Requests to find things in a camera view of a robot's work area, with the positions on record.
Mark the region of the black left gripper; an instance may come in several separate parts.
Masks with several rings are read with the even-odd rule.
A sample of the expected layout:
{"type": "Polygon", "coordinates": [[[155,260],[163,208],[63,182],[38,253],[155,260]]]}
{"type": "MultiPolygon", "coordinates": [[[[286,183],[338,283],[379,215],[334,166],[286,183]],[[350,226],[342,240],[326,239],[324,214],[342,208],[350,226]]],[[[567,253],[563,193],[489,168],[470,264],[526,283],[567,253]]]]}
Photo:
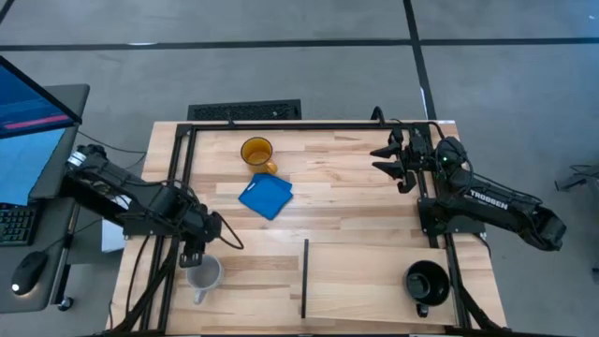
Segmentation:
{"type": "Polygon", "coordinates": [[[183,253],[179,266],[190,268],[202,263],[205,245],[221,235],[222,217],[218,212],[190,210],[185,213],[182,225],[183,253]]]}

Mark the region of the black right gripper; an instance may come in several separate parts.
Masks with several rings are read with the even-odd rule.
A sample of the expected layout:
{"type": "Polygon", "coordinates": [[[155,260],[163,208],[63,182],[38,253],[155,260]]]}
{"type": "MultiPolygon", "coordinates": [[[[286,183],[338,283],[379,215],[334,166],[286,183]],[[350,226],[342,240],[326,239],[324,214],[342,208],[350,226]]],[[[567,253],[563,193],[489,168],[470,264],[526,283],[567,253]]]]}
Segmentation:
{"type": "Polygon", "coordinates": [[[389,145],[373,150],[371,156],[389,159],[395,156],[394,162],[373,162],[373,166],[385,172],[392,179],[399,179],[398,189],[401,194],[409,193],[418,185],[421,194],[427,194],[424,171],[430,166],[431,146],[429,133],[423,133],[420,126],[408,129],[409,140],[403,146],[403,133],[394,127],[389,135],[389,145]]]}

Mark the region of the grey floral mug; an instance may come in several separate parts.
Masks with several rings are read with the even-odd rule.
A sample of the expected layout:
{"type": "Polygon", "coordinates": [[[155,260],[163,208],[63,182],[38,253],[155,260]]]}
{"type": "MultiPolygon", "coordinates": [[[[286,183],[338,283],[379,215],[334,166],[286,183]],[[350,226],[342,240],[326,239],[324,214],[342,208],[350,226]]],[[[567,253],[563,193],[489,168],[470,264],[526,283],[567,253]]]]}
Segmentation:
{"type": "Polygon", "coordinates": [[[224,267],[220,260],[211,255],[204,255],[198,266],[186,271],[186,281],[195,289],[195,305],[200,305],[208,292],[220,285],[223,275],[224,267]]]}

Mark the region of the yellow mug with dark rim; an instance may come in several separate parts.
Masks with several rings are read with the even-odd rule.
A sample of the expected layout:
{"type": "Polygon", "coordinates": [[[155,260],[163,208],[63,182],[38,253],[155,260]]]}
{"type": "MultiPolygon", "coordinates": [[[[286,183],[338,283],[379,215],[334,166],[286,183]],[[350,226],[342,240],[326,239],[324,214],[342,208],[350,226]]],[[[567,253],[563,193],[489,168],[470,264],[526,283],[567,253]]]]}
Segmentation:
{"type": "Polygon", "coordinates": [[[276,174],[278,167],[273,162],[272,156],[271,143],[261,137],[250,138],[241,146],[241,158],[253,173],[276,174]]]}

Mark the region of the black mug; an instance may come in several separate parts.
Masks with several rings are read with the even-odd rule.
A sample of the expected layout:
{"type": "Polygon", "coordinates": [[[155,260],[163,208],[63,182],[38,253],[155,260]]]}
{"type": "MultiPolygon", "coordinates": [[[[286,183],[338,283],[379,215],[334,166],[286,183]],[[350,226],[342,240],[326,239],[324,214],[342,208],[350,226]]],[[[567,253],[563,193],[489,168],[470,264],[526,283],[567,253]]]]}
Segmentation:
{"type": "Polygon", "coordinates": [[[409,297],[416,303],[417,316],[426,318],[431,307],[439,306],[447,300],[450,281],[439,264],[420,260],[407,269],[404,286],[409,297]]]}

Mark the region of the white box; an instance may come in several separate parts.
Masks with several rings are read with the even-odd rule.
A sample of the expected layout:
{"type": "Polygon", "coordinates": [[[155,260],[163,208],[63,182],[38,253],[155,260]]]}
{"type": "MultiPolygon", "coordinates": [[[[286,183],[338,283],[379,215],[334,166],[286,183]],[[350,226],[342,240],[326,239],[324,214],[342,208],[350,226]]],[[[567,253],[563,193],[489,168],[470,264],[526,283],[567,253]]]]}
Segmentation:
{"type": "MultiPolygon", "coordinates": [[[[111,199],[111,201],[128,210],[131,198],[125,195],[120,195],[115,196],[111,199]]],[[[111,222],[106,218],[103,218],[101,222],[101,233],[102,253],[111,253],[114,251],[124,249],[125,238],[123,234],[123,229],[120,226],[116,225],[115,223],[111,222]]]]}

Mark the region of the blue folded cloth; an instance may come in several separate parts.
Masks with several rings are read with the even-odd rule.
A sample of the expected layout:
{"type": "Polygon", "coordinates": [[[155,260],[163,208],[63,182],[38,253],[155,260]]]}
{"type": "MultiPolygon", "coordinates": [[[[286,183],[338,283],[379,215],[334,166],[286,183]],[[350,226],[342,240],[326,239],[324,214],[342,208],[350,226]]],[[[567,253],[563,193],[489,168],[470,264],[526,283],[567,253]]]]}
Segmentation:
{"type": "Polygon", "coordinates": [[[268,173],[257,173],[239,196],[241,204],[273,220],[291,200],[292,183],[268,173]]]}

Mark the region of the grey side desk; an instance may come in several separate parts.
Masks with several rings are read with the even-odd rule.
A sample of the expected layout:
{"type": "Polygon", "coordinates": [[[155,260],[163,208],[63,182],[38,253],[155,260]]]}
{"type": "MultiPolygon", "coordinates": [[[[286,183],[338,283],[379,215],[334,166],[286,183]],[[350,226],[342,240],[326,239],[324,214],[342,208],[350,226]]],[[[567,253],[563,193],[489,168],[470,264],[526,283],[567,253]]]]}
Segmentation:
{"type": "Polygon", "coordinates": [[[79,212],[73,199],[58,196],[76,134],[75,127],[65,130],[32,190],[33,196],[42,204],[33,244],[0,247],[0,314],[40,311],[53,301],[53,288],[60,280],[57,273],[66,263],[66,254],[58,240],[65,236],[79,212]],[[14,294],[11,289],[13,272],[25,256],[42,250],[48,254],[48,260],[37,284],[25,295],[14,294]]]}

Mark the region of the black floor vent grille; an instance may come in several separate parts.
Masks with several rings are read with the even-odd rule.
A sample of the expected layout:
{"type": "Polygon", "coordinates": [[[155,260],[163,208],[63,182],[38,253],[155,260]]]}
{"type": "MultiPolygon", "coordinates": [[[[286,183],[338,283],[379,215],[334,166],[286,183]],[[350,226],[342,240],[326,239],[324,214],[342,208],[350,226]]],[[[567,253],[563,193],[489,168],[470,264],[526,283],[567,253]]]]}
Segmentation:
{"type": "Polygon", "coordinates": [[[188,121],[301,120],[299,99],[189,105],[188,121]]]}

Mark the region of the black computer mouse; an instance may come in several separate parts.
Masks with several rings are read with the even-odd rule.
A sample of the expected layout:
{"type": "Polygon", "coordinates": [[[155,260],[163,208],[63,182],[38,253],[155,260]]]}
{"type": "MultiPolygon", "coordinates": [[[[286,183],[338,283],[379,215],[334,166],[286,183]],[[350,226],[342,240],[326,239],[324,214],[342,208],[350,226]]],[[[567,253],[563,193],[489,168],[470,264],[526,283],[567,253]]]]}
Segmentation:
{"type": "Polygon", "coordinates": [[[48,261],[48,254],[44,251],[35,251],[28,254],[13,272],[11,290],[14,294],[22,296],[29,293],[37,284],[48,261]]]}

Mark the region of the black keyboard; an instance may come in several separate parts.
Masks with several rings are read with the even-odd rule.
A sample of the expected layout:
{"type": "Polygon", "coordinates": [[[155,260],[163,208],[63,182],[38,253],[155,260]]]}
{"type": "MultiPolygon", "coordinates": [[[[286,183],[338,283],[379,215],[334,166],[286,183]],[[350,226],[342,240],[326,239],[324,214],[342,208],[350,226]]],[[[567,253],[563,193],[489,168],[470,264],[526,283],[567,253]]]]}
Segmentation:
{"type": "Polygon", "coordinates": [[[0,247],[31,245],[37,223],[37,206],[0,203],[0,247]]]}

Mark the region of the computer monitor with blue screen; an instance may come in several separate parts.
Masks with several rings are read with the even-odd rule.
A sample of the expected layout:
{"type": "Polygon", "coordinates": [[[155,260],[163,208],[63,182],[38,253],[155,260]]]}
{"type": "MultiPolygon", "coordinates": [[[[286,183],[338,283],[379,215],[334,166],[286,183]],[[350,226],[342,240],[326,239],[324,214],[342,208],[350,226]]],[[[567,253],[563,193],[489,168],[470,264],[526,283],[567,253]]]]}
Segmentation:
{"type": "Polygon", "coordinates": [[[68,127],[81,117],[0,56],[0,203],[24,206],[68,127]]]}

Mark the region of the black aluminium table frame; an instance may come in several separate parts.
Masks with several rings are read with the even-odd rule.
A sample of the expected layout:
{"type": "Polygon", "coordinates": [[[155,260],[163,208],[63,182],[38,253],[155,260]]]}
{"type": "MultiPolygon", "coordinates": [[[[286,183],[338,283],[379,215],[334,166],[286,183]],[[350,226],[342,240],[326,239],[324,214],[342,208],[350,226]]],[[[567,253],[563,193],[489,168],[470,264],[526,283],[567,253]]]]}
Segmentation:
{"type": "Polygon", "coordinates": [[[186,178],[199,199],[227,220],[226,240],[208,253],[225,269],[221,285],[201,304],[183,271],[170,295],[158,292],[150,329],[168,335],[435,333],[458,323],[455,298],[419,317],[404,288],[407,268],[419,260],[446,266],[456,256],[460,276],[476,303],[505,324],[489,253],[471,234],[457,233],[447,246],[421,231],[417,200],[374,165],[371,151],[384,147],[389,128],[377,123],[282,123],[227,129],[199,125],[189,136],[174,122],[153,127],[143,178],[170,173],[186,178]],[[273,220],[239,202],[251,180],[242,144],[264,137],[273,146],[281,178],[292,198],[273,220]]]}

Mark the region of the black diagonal frame strut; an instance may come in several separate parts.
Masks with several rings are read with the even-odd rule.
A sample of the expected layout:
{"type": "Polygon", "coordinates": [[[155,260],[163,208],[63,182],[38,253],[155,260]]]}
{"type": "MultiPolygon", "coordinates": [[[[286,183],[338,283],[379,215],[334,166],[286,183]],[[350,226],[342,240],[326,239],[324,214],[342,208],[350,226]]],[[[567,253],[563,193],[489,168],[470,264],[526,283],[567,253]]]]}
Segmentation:
{"type": "Polygon", "coordinates": [[[486,313],[477,305],[463,284],[459,285],[460,300],[467,312],[474,318],[478,327],[482,330],[500,330],[501,327],[494,323],[486,313]]]}

